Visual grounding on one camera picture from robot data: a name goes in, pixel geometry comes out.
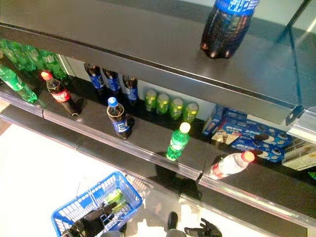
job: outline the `green item in basket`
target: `green item in basket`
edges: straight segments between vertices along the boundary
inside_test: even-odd
[[[110,193],[106,198],[105,201],[110,204],[112,202],[116,202],[117,205],[113,208],[113,213],[119,212],[123,207],[126,205],[125,197],[120,189],[114,190]]]

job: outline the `red label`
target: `red label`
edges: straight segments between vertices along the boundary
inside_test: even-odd
[[[58,102],[65,102],[70,99],[69,92],[64,89],[62,92],[58,94],[52,94],[52,96],[58,101]]]

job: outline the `white bottle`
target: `white bottle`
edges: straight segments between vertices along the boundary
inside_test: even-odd
[[[239,173],[254,159],[255,155],[252,152],[230,154],[211,166],[210,178],[217,180]]]

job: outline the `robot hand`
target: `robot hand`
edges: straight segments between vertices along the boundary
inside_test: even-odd
[[[102,204],[98,209],[89,212],[81,219],[74,222],[70,229],[63,232],[62,237],[94,237],[109,223],[114,214],[112,209],[117,205],[113,202],[107,206]]]

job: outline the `black glove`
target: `black glove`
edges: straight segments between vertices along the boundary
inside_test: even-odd
[[[200,223],[203,228],[184,228],[184,232],[189,236],[194,237],[222,237],[222,233],[213,224],[209,223],[205,219],[201,218],[205,224]]]
[[[109,223],[114,214],[112,209],[117,205],[113,202],[107,206],[101,205],[98,209],[89,212],[81,219],[74,222],[70,229],[65,230],[62,237],[94,237]]]

